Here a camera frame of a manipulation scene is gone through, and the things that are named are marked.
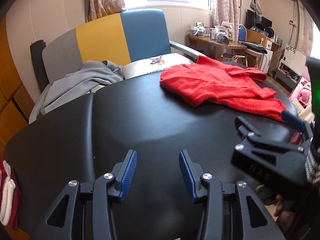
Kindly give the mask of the red knit sweater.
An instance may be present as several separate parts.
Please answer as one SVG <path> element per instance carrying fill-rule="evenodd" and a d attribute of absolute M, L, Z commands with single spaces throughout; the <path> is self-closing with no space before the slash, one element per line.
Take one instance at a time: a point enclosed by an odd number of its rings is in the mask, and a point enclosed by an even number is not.
<path fill-rule="evenodd" d="M 267 75 L 257 68 L 241 68 L 199 56 L 195 63 L 175 65 L 162 72 L 159 83 L 193 107 L 208 101 L 282 121 L 280 115 L 286 107 L 276 99 L 276 91 L 257 85 L 266 80 Z"/>

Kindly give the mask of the wooden chair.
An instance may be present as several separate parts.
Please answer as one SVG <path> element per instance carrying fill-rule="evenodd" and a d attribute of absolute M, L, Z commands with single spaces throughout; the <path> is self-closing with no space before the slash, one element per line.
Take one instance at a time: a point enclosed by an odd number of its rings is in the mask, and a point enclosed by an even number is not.
<path fill-rule="evenodd" d="M 230 49 L 223 52 L 223 61 L 241 63 L 246 67 L 261 69 L 262 61 L 267 54 L 265 49 L 267 37 L 252 29 L 240 28 L 238 42 L 245 46 L 244 50 Z"/>

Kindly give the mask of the wooden desk with clutter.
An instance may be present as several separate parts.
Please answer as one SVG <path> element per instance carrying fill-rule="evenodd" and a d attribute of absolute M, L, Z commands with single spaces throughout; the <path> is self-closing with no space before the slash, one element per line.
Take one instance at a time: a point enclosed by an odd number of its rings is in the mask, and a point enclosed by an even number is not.
<path fill-rule="evenodd" d="M 224 53 L 229 53 L 231 55 L 244 55 L 244 51 L 247 49 L 246 46 L 239 42 L 230 41 L 229 44 L 224 44 L 219 43 L 216 40 L 211 40 L 208 36 L 198 37 L 188 34 L 186 39 L 188 39 L 188 44 L 191 48 L 218 61 L 226 60 L 222 57 Z"/>

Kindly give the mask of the white printed cushion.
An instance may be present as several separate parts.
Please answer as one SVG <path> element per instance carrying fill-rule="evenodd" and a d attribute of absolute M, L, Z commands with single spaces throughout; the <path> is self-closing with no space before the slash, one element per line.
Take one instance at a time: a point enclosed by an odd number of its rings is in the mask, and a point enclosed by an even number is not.
<path fill-rule="evenodd" d="M 178 53 L 170 53 L 131 62 L 123 67 L 124 79 L 161 72 L 175 65 L 193 63 Z"/>

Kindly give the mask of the black monitor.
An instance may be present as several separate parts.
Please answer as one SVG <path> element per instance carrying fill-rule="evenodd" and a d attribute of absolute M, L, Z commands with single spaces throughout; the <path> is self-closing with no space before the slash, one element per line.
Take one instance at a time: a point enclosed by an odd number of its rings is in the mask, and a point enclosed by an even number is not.
<path fill-rule="evenodd" d="M 272 21 L 264 16 L 256 14 L 254 11 L 247 9 L 245 17 L 245 27 L 251 29 L 257 27 L 264 31 L 267 27 L 272 27 Z"/>

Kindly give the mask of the grey garment on sofa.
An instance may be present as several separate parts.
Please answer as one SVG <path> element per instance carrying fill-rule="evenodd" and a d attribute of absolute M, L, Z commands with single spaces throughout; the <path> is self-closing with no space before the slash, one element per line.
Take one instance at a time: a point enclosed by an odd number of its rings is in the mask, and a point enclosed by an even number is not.
<path fill-rule="evenodd" d="M 39 113 L 46 114 L 87 93 L 123 81 L 123 67 L 111 61 L 87 61 L 74 73 L 48 84 L 29 116 L 34 122 Z"/>

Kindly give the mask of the right patterned curtain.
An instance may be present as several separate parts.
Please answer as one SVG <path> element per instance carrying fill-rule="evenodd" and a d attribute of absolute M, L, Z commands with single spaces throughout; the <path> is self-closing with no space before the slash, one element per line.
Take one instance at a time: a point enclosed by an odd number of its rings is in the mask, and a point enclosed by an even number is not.
<path fill-rule="evenodd" d="M 213 26 L 228 22 L 233 25 L 233 40 L 239 37 L 240 0 L 211 0 Z"/>

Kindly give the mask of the grey yellow blue sofa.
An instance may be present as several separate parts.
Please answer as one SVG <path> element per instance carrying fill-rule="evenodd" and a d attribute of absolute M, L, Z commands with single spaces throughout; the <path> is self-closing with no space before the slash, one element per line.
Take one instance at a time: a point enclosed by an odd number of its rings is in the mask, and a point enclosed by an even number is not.
<path fill-rule="evenodd" d="M 46 44 L 30 45 L 31 60 L 41 96 L 29 122 L 46 114 L 44 102 L 57 80 L 79 71 L 87 61 L 125 66 L 139 60 L 170 54 L 175 48 L 194 61 L 200 52 L 169 40 L 164 12 L 160 9 L 127 10 L 80 25 Z"/>

